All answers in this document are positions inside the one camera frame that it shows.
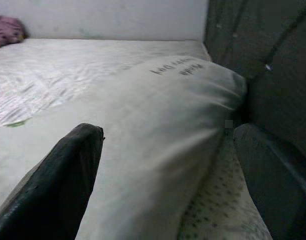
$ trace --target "black bed frame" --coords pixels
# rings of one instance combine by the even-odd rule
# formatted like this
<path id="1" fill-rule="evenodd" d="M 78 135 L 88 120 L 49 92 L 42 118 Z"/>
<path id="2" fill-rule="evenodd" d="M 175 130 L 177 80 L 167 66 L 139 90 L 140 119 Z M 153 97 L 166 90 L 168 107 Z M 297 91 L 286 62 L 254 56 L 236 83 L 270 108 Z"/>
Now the black bed frame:
<path id="1" fill-rule="evenodd" d="M 306 240 L 306 0 L 210 0 L 204 43 L 248 79 L 234 140 L 256 207 L 274 240 Z"/>

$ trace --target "white pillow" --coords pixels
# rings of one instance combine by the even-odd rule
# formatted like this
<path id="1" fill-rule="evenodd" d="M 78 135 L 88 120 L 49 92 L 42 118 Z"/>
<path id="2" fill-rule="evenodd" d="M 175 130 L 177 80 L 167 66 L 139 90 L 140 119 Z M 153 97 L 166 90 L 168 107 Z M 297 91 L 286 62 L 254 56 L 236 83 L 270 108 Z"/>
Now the white pillow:
<path id="1" fill-rule="evenodd" d="M 6 168 L 18 169 L 15 176 L 28 171 L 81 122 L 101 126 L 106 140 L 76 239 L 175 239 L 225 120 L 245 93 L 244 78 L 214 63 L 186 56 L 150 60 L 24 126 L 0 128 L 8 163 L 0 176 Z"/>

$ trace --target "white wall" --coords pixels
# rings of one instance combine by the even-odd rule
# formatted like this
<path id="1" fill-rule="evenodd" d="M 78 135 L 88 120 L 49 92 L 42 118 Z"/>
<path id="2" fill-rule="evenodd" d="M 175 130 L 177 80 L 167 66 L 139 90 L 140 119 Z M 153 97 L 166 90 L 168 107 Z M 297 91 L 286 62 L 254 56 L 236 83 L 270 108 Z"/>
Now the white wall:
<path id="1" fill-rule="evenodd" d="M 202 40 L 208 0 L 0 0 L 34 38 Z"/>

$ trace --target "pink blanket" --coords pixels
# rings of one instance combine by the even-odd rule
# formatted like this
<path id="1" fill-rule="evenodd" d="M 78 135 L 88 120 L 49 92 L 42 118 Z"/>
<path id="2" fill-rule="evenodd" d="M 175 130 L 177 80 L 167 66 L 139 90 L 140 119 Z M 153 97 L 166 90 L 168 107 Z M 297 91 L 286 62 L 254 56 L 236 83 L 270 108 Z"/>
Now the pink blanket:
<path id="1" fill-rule="evenodd" d="M 24 39 L 24 28 L 20 21 L 13 17 L 0 16 L 0 47 L 19 43 Z"/>

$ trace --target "patterned bedsheet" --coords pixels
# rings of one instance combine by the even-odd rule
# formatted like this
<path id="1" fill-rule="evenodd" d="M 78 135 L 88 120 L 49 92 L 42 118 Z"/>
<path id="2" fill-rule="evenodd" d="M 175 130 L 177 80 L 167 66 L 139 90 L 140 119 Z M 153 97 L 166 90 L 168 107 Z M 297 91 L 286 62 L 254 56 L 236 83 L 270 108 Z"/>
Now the patterned bedsheet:
<path id="1" fill-rule="evenodd" d="M 92 83 L 154 57 L 209 60 L 198 41 L 26 39 L 0 48 L 0 126 L 67 102 Z"/>

